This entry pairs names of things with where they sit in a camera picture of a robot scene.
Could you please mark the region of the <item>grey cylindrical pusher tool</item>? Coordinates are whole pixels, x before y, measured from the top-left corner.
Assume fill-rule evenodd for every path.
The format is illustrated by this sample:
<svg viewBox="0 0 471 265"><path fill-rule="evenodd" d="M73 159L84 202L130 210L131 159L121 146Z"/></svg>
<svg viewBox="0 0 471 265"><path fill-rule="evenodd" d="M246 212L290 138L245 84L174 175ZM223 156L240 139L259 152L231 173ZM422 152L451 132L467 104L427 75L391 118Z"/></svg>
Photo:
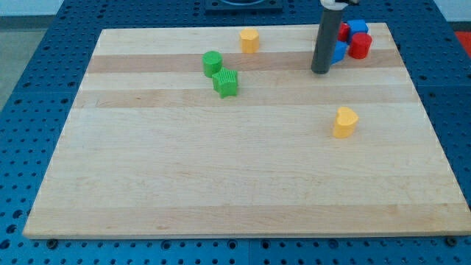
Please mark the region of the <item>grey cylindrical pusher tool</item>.
<svg viewBox="0 0 471 265"><path fill-rule="evenodd" d="M336 49L343 10L323 8L319 24L311 70L315 74L326 74Z"/></svg>

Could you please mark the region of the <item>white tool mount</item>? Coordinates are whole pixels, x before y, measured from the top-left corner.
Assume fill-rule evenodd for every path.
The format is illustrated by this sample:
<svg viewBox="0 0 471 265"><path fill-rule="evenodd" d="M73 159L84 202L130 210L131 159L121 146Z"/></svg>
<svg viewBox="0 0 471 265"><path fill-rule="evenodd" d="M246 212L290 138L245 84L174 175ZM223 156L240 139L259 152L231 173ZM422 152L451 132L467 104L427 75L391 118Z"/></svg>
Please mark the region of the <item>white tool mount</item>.
<svg viewBox="0 0 471 265"><path fill-rule="evenodd" d="M348 5L359 4L359 0L320 0L320 3L329 10L343 10Z"/></svg>

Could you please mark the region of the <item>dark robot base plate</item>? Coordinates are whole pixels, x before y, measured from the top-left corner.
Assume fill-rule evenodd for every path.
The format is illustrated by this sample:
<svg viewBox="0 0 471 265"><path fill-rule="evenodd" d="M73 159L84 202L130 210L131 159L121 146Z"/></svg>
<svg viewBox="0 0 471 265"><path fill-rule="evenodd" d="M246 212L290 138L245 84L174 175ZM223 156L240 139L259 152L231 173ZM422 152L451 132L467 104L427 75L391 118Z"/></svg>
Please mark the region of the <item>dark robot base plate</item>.
<svg viewBox="0 0 471 265"><path fill-rule="evenodd" d="M279 11L284 0L204 0L207 12L225 11Z"/></svg>

